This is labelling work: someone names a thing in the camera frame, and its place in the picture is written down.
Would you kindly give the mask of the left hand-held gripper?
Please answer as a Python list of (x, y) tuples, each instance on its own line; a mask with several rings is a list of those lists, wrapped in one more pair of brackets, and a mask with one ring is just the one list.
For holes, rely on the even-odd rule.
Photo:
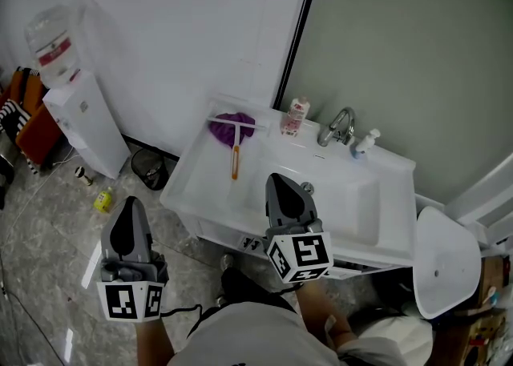
[[(143, 263), (143, 241), (149, 263)], [(144, 205), (128, 196), (114, 208), (101, 235), (104, 259), (97, 288), (107, 320), (149, 322), (160, 318), (168, 264), (163, 255), (151, 252), (151, 245)]]

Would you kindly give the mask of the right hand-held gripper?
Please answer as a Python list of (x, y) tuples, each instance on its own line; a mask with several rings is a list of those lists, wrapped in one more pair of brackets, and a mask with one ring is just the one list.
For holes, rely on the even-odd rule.
[(294, 284), (322, 277), (333, 266), (331, 237), (317, 219), (310, 194), (288, 177), (272, 173), (265, 199), (271, 227), (265, 233), (266, 254), (281, 281)]

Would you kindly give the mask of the white squeegee with orange handle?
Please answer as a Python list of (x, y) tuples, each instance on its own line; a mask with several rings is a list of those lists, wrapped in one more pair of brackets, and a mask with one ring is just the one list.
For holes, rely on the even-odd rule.
[(253, 128), (254, 133), (256, 131), (265, 131), (267, 129), (267, 127), (259, 125), (257, 123), (255, 125), (252, 125), (252, 124), (234, 122), (231, 120), (218, 119), (216, 116), (215, 117), (207, 117), (207, 121), (208, 121), (208, 125), (210, 122), (218, 122), (218, 123), (230, 123), (235, 126), (235, 143), (232, 148), (230, 148), (230, 147), (229, 148), (231, 150), (231, 167), (230, 167), (231, 168), (231, 178), (232, 178), (232, 180), (237, 180), (238, 174), (239, 174), (239, 166), (240, 166), (240, 145), (241, 145), (241, 143), (240, 143), (240, 127)]

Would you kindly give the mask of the person's left forearm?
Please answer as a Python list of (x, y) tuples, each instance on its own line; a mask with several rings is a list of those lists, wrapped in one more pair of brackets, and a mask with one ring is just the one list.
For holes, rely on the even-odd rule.
[(135, 324), (138, 366), (168, 366), (175, 355), (162, 319)]

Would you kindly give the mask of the black mesh wastebasket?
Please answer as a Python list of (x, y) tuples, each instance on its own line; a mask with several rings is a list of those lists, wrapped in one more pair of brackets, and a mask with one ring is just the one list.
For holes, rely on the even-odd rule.
[(131, 157), (131, 169), (150, 190), (162, 190), (168, 179), (164, 157), (148, 149), (139, 149)]

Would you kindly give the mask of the person's black trouser leg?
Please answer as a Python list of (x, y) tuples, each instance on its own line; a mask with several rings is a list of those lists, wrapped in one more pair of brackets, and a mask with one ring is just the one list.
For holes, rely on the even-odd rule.
[(221, 287), (223, 290), (220, 303), (221, 308), (230, 304), (250, 302), (296, 312), (293, 307), (277, 293), (272, 293), (264, 289), (234, 267), (229, 267), (224, 270), (221, 276)]

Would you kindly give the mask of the chrome faucet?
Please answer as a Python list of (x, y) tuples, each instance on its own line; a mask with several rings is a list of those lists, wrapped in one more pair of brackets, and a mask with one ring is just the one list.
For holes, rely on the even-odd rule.
[[(347, 118), (348, 121), (347, 128), (343, 132), (340, 132), (339, 126), (345, 118)], [(335, 138), (337, 141), (347, 145), (353, 138), (355, 122), (356, 115), (354, 110), (351, 107), (342, 108), (332, 122), (324, 126), (320, 131), (317, 136), (317, 144), (321, 147), (327, 147), (329, 142)]]

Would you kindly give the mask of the white washbasin cabinet table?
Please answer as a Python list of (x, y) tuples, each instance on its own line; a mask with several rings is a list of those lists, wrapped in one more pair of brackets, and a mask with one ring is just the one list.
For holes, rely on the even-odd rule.
[[(210, 119), (241, 112), (255, 119), (253, 136), (240, 146), (237, 177), (232, 152), (210, 132)], [(317, 213), (332, 240), (334, 257), (369, 267), (409, 267), (414, 262), (416, 208), (413, 161), (380, 147), (354, 158), (334, 140), (317, 143), (320, 126), (306, 121), (295, 137), (281, 133), (281, 113), (219, 95), (192, 130), (161, 196), (188, 232), (264, 258), (265, 183), (280, 173), (313, 190)]]

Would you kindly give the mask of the white soap pump bottle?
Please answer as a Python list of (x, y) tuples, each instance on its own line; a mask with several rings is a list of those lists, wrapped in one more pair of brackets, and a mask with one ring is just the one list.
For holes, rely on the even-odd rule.
[(372, 129), (369, 133), (358, 143), (353, 143), (350, 147), (350, 153), (355, 159), (359, 159), (375, 144), (377, 138), (381, 136), (379, 129)]

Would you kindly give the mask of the purple cloth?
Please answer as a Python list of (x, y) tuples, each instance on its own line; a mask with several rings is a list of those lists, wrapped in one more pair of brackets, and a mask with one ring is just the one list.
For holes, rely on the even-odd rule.
[[(256, 120), (249, 115), (241, 112), (229, 114), (224, 113), (216, 116), (218, 119), (231, 120), (239, 123), (246, 124), (256, 124)], [(216, 139), (218, 139), (221, 143), (233, 147), (235, 143), (235, 126), (230, 123), (218, 123), (218, 122), (210, 122), (208, 125), (208, 129), (214, 135)], [(240, 143), (243, 142), (244, 138), (252, 137), (254, 133), (253, 128), (249, 127), (240, 127)]]

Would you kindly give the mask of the person's light shirt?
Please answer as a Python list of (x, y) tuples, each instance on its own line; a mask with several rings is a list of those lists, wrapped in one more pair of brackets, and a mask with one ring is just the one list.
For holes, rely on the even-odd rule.
[(290, 310), (231, 304), (202, 321), (168, 366), (345, 366)]

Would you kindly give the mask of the loose white ceramic basin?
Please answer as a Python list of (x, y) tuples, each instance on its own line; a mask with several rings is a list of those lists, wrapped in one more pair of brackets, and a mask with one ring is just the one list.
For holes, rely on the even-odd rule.
[(422, 317), (432, 320), (472, 297), (481, 276), (476, 238), (434, 207), (417, 220), (414, 296)]

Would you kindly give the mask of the white bag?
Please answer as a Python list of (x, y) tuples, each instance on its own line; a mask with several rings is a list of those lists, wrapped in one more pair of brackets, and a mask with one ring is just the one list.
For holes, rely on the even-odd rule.
[(362, 321), (354, 334), (337, 349), (344, 366), (426, 366), (434, 343), (431, 325), (411, 316)]

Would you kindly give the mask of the black and white striped cushion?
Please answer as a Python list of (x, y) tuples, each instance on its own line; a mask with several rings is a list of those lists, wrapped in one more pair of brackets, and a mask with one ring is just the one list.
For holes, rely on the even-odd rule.
[(7, 99), (0, 109), (0, 132), (15, 138), (28, 123), (30, 114), (24, 111), (15, 101)]

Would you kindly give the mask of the cardboard box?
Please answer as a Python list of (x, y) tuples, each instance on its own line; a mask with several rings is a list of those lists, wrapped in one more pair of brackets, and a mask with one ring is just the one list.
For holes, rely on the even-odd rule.
[(510, 260), (505, 256), (482, 258), (481, 276), (474, 294), (458, 305), (456, 316), (474, 316), (491, 310), (492, 301), (509, 283)]

